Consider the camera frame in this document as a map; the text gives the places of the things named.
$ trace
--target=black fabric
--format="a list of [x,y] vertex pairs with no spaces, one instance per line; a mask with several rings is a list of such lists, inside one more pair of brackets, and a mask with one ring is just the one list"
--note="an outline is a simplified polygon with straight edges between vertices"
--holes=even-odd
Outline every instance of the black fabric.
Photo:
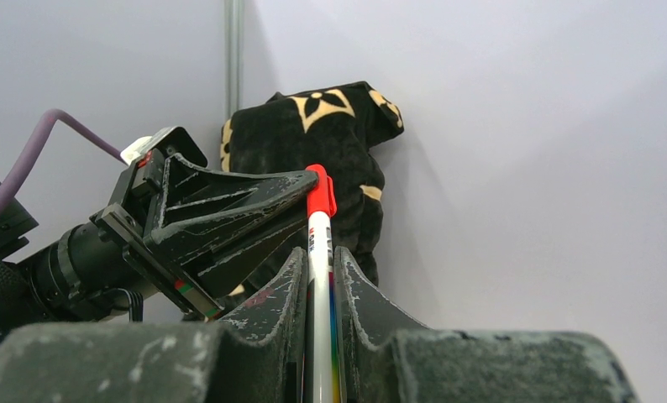
[[[221,162],[223,170],[248,174],[323,165],[333,178],[339,207],[331,222],[333,244],[351,250],[377,284],[373,248],[381,234],[385,178],[368,151],[402,132],[398,108],[365,81],[292,96],[277,92],[225,123]],[[248,286],[266,284],[291,250],[306,243],[305,232],[292,236],[248,278]]]

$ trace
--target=gray wall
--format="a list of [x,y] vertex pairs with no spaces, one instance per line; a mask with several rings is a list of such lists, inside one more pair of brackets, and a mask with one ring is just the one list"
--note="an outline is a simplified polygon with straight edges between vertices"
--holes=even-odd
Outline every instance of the gray wall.
[[[667,401],[667,0],[259,0],[246,18],[246,104],[366,79],[400,106],[407,131],[375,150],[386,293],[434,327],[595,333]],[[118,147],[181,124],[216,154],[221,24],[214,1],[0,1],[0,177],[49,107]],[[18,196],[29,250],[120,169],[58,125]]]
[[245,103],[365,79],[402,110],[384,292],[434,327],[592,332],[667,402],[667,0],[248,6]]
[[[222,23],[222,5],[210,0],[0,0],[0,178],[51,107],[120,149],[181,125],[217,155],[224,121]],[[103,208],[121,170],[57,123],[18,194],[40,225],[17,258]],[[144,314],[150,321],[179,318],[162,296],[149,299]]]

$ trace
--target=purple cable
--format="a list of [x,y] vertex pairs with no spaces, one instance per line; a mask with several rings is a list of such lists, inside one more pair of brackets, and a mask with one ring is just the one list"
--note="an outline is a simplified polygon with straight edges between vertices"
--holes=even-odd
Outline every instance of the purple cable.
[[14,196],[24,183],[24,180],[27,179],[27,175],[32,171],[34,163],[37,162],[39,153],[42,152],[46,139],[49,138],[51,130],[54,128],[57,120],[61,120],[61,122],[64,122],[67,126],[73,128],[77,133],[92,142],[99,149],[106,151],[113,158],[125,164],[125,162],[121,160],[121,155],[117,149],[111,144],[103,141],[103,139],[99,138],[94,132],[79,123],[69,113],[62,111],[61,109],[50,109],[42,115],[42,118],[34,128],[32,135],[29,136],[27,144],[24,145],[22,154],[19,155],[17,161],[12,166],[12,169],[7,174],[7,177],[4,178],[4,181],[0,185],[0,214],[12,199],[14,199]]

